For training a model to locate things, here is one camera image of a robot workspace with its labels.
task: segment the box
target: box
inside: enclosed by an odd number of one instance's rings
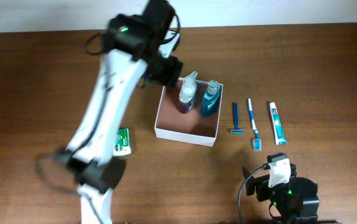
[[[187,114],[182,114],[177,109],[183,78],[179,78],[176,88],[163,87],[155,121],[155,134],[158,138],[210,147],[214,145],[220,119],[223,85],[220,84],[221,94],[218,111],[204,118],[201,116],[200,110],[202,97],[208,88],[208,84],[209,82],[197,80],[195,103]]]

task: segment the toothpaste tube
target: toothpaste tube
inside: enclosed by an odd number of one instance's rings
[[[274,137],[276,139],[276,144],[287,144],[275,103],[270,103],[270,113],[273,123],[272,126],[274,127]]]

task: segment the toothpaste cap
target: toothpaste cap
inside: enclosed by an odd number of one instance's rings
[[[276,104],[274,102],[270,103],[270,109],[277,109]]]

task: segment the white background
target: white background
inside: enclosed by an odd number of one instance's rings
[[[0,0],[0,32],[104,29],[146,0]],[[357,22],[357,0],[170,0],[183,27]]]

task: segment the hand soap bottle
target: hand soap bottle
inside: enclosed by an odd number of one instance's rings
[[[201,115],[206,118],[217,111],[220,105],[220,84],[217,81],[210,81],[208,89],[202,98]]]
[[[198,72],[193,71],[183,80],[183,86],[181,87],[180,95],[178,96],[178,111],[180,113],[186,114],[190,112],[193,107],[195,93],[197,92],[197,83],[195,82],[197,75]]]

